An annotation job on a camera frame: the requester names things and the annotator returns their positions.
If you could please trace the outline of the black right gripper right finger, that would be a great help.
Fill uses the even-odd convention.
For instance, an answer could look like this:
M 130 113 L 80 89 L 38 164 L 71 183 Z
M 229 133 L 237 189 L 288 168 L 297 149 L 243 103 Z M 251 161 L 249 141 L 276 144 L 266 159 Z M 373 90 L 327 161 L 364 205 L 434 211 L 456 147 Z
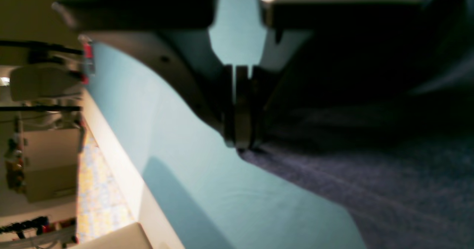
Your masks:
M 473 0 L 329 6 L 283 65 L 247 84 L 235 147 L 379 149 L 473 136 Z

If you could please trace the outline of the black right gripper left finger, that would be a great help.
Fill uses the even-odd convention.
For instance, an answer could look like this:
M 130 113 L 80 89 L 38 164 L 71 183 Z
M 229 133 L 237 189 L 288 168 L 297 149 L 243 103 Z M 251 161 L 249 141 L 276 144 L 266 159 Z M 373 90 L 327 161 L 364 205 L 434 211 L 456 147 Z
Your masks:
M 236 147 L 232 66 L 211 46 L 217 0 L 56 0 L 66 26 L 159 75 L 205 124 Z

